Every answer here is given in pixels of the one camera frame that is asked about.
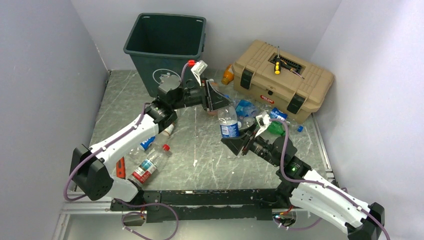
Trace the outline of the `crushed blue label bottle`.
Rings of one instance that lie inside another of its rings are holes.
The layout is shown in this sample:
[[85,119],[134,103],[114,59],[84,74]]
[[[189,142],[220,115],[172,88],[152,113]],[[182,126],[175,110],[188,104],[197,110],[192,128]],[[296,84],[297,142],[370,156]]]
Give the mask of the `crushed blue label bottle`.
[[259,113],[259,109],[250,101],[235,98],[231,100],[231,103],[240,120],[246,117],[255,117]]

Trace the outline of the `clear bottle red cap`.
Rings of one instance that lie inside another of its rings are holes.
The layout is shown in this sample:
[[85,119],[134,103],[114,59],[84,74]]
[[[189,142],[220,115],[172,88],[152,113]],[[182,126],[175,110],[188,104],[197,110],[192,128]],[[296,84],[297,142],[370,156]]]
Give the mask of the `clear bottle red cap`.
[[145,159],[132,172],[133,180],[137,184],[143,185],[155,172],[162,170],[172,155],[170,150],[171,148],[168,144],[153,144]]

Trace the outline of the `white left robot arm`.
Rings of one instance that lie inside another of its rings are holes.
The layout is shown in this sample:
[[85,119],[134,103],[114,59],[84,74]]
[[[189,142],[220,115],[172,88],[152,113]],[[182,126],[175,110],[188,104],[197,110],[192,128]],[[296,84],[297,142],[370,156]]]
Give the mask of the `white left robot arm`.
[[175,122],[176,110],[200,105],[211,112],[230,104],[230,98],[216,90],[210,80],[192,89],[183,87],[178,78],[166,80],[158,86],[156,98],[145,103],[127,126],[90,147],[81,144],[73,150],[67,181],[74,182],[92,201],[117,198],[137,210],[144,203],[143,190],[131,180],[111,174],[117,161]]

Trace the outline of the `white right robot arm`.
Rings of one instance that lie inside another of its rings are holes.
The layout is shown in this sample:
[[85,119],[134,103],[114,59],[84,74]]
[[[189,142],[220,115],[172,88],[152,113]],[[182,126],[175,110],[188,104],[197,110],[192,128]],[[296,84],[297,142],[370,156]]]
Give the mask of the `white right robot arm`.
[[390,238],[384,228],[384,207],[359,200],[324,179],[296,156],[297,149],[287,135],[270,143],[254,124],[242,135],[224,137],[221,142],[235,155],[252,152],[278,168],[276,175],[281,182],[275,189],[275,200],[280,207],[305,209],[336,226],[350,240],[377,240],[381,234]]

